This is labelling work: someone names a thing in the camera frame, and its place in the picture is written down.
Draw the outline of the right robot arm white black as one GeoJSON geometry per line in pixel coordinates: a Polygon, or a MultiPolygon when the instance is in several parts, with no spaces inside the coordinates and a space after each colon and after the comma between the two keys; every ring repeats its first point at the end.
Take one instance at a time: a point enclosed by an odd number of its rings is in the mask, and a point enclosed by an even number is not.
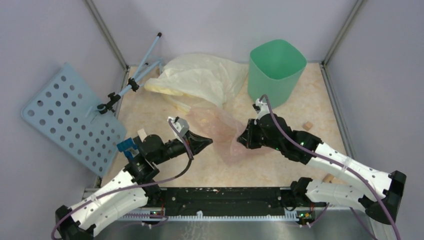
{"type": "Polygon", "coordinates": [[[327,171],[345,182],[325,183],[301,177],[290,185],[297,205],[343,205],[362,211],[379,223],[395,223],[407,178],[404,173],[397,170],[387,173],[368,167],[309,132],[292,130],[282,117],[270,113],[249,119],[237,142],[251,150],[274,149],[290,161],[327,171]]]}

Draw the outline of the pink translucent trash bag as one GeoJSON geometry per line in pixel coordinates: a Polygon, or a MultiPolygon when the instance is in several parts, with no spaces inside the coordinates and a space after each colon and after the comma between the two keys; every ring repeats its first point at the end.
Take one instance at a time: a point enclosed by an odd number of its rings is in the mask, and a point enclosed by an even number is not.
{"type": "Polygon", "coordinates": [[[193,106],[186,116],[195,128],[213,139],[213,149],[225,163],[234,164],[248,156],[248,150],[237,142],[245,125],[225,110],[216,106],[193,106]]]}

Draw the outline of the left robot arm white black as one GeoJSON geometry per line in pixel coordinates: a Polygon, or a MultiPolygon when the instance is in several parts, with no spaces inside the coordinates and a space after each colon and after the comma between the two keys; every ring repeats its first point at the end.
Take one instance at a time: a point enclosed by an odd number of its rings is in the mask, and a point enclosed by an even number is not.
{"type": "Polygon", "coordinates": [[[182,177],[192,165],[194,156],[214,141],[190,130],[178,138],[163,141],[157,134],[146,134],[142,128],[137,136],[118,144],[121,150],[136,147],[138,154],[118,174],[89,197],[72,206],[62,205],[55,211],[53,240],[92,240],[108,225],[132,210],[154,207],[160,202],[160,184],[182,177]],[[157,166],[168,160],[188,156],[186,167],[176,176],[155,181],[157,166]]]}

